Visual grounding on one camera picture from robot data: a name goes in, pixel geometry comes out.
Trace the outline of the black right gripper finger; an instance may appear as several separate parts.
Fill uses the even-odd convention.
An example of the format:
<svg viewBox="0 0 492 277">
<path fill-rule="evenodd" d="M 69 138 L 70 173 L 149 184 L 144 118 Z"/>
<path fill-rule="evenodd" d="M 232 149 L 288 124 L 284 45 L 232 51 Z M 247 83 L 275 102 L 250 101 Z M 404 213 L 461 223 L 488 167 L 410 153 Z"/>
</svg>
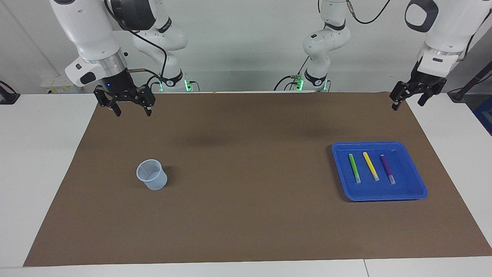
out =
<svg viewBox="0 0 492 277">
<path fill-rule="evenodd" d="M 151 116 L 155 105 L 155 96 L 148 85 L 137 87 L 135 90 L 135 103 L 144 108 L 147 116 Z"/>
<path fill-rule="evenodd" d="M 107 107 L 109 110 L 112 110 L 116 117 L 121 116 L 121 109 L 117 104 L 117 99 L 113 97 L 111 100 L 107 98 L 106 91 L 103 87 L 95 87 L 95 96 L 98 101 L 98 104 L 101 107 Z"/>
</svg>

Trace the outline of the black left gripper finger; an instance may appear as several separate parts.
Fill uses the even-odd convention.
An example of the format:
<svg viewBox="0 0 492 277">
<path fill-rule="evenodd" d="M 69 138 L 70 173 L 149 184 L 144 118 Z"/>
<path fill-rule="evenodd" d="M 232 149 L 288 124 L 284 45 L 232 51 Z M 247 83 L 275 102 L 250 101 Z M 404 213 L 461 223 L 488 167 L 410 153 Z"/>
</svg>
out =
<svg viewBox="0 0 492 277">
<path fill-rule="evenodd" d="M 413 95 L 413 89 L 415 84 L 412 82 L 399 81 L 392 89 L 390 93 L 390 99 L 392 100 L 392 109 L 398 111 L 401 104 L 409 97 Z"/>
<path fill-rule="evenodd" d="M 439 95 L 446 83 L 447 83 L 447 79 L 443 78 L 433 85 L 423 84 L 423 90 L 422 90 L 423 93 L 418 100 L 418 105 L 423 107 L 432 96 Z"/>
</svg>

